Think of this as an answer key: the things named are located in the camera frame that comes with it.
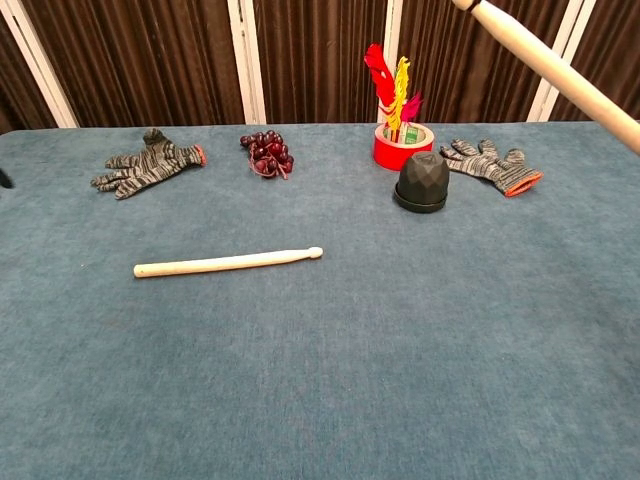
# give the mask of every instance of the brown curtain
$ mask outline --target brown curtain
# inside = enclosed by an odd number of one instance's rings
[[[81,126],[244,123],[227,2],[23,3]]]
[[[568,0],[492,0],[552,46]],[[405,0],[398,58],[420,91],[421,122],[525,121],[540,77],[450,1]]]
[[[0,134],[56,127],[27,62],[1,15],[0,43]]]
[[[596,2],[571,66],[640,119],[640,2]],[[562,95],[551,120],[589,120]]]
[[[254,0],[269,123],[374,122],[364,53],[384,41],[386,0]]]

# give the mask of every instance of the wooden drumstick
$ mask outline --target wooden drumstick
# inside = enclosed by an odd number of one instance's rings
[[[513,17],[486,0],[452,0],[586,115],[640,155],[640,124]]]
[[[219,272],[237,268],[264,267],[279,263],[296,262],[305,258],[322,256],[322,249],[312,247],[306,250],[280,250],[278,252],[256,253],[237,257],[209,258],[186,262],[148,263],[136,265],[133,274],[136,277],[159,277],[163,275],[181,275],[185,273]]]

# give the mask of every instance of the red tape roll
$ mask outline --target red tape roll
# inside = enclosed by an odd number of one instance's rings
[[[378,126],[373,143],[373,159],[376,163],[389,170],[400,171],[407,159],[416,152],[431,151],[435,136],[431,130],[422,125],[412,123],[411,127],[418,129],[418,142],[413,144],[394,143],[384,138],[384,125]]]

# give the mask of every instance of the dark red grapes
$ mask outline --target dark red grapes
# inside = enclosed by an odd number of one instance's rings
[[[282,175],[286,180],[287,174],[293,171],[294,158],[289,155],[289,147],[273,130],[242,136],[240,145],[249,150],[249,168],[262,177]]]

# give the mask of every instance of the black faceted cup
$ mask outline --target black faceted cup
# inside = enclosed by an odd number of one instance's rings
[[[416,213],[444,207],[449,187],[449,167],[437,152],[414,153],[400,171],[394,196],[398,204]]]

